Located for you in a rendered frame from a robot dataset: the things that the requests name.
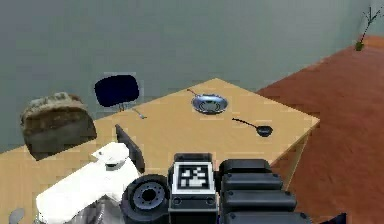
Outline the bare twig house plant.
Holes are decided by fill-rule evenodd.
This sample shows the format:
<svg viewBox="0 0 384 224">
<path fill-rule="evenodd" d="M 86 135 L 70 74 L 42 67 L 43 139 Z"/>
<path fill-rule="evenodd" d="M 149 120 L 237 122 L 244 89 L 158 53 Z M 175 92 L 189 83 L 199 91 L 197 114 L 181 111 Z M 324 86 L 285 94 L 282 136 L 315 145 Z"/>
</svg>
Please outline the bare twig house plant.
<svg viewBox="0 0 384 224">
<path fill-rule="evenodd" d="M 363 17 L 366 19 L 365 28 L 359 37 L 359 39 L 356 41 L 354 49 L 356 51 L 362 51 L 364 48 L 364 39 L 367 35 L 367 32 L 370 28 L 370 26 L 374 23 L 375 20 L 378 18 L 384 17 L 384 5 L 379 7 L 376 12 L 373 12 L 373 9 L 371 6 L 368 7 L 368 11 L 363 13 Z"/>
</svg>

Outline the dark blue chair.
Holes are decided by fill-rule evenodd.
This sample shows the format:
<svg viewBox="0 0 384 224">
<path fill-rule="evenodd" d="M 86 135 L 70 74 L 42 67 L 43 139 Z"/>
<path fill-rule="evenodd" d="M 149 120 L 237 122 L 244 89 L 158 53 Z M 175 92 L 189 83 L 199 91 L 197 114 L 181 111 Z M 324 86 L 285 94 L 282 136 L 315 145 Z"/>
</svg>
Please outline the dark blue chair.
<svg viewBox="0 0 384 224">
<path fill-rule="evenodd" d="M 117 105 L 120 111 L 126 102 L 135 101 L 139 95 L 139 85 L 132 75 L 113 75 L 97 81 L 94 92 L 98 103 L 103 107 Z"/>
</svg>

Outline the brown bread loaf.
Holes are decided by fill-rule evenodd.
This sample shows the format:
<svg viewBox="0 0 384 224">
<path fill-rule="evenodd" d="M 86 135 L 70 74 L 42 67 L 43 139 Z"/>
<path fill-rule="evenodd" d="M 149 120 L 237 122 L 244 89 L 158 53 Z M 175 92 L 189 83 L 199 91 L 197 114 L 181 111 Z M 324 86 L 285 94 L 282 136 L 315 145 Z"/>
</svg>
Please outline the brown bread loaf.
<svg viewBox="0 0 384 224">
<path fill-rule="evenodd" d="M 20 128 L 24 144 L 37 161 L 97 137 L 86 105 L 67 92 L 31 100 L 20 115 Z"/>
</svg>

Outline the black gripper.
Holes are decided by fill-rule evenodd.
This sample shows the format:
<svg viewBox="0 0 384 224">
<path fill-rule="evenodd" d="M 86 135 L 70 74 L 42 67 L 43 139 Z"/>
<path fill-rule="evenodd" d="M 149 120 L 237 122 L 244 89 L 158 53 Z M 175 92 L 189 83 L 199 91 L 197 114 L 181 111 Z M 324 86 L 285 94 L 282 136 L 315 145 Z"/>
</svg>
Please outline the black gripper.
<svg viewBox="0 0 384 224">
<path fill-rule="evenodd" d="M 170 193 L 163 175 L 141 176 L 128 185 L 120 209 L 125 224 L 169 224 Z"/>
</svg>

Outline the light wooden table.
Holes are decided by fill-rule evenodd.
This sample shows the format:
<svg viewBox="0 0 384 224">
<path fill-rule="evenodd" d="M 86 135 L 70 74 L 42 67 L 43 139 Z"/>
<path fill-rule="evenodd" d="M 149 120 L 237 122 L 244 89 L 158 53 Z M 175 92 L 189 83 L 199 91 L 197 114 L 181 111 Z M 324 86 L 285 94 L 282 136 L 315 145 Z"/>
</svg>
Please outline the light wooden table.
<svg viewBox="0 0 384 224">
<path fill-rule="evenodd" d="M 194 95 L 217 94 L 228 100 L 227 109 L 214 115 L 191 106 Z M 165 174 L 177 152 L 210 152 L 216 164 L 227 158 L 263 158 L 271 165 L 285 158 L 296 165 L 319 119 L 218 78 L 155 99 L 132 110 L 95 121 L 98 136 L 77 147 L 40 161 L 26 147 L 0 154 L 0 224 L 8 224 L 16 208 L 25 210 L 20 224 L 32 224 L 36 196 L 92 160 L 91 154 L 116 139 L 120 125 L 142 150 L 146 171 Z M 273 128 L 269 137 L 233 121 Z"/>
</svg>

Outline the black ladle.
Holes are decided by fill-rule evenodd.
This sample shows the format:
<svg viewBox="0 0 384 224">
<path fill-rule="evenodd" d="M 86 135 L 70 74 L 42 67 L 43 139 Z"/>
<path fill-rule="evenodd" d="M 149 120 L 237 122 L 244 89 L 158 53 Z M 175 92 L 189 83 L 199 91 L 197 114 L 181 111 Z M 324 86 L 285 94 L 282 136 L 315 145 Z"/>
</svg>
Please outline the black ladle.
<svg viewBox="0 0 384 224">
<path fill-rule="evenodd" d="M 256 129 L 256 133 L 261 137 L 269 137 L 273 132 L 273 128 L 271 126 L 268 126 L 268 125 L 257 126 L 257 125 L 251 124 L 247 121 L 244 121 L 244 120 L 241 120 L 238 118 L 233 118 L 233 121 L 237 121 L 237 122 L 244 123 L 244 124 L 247 124 L 249 126 L 254 127 Z"/>
</svg>

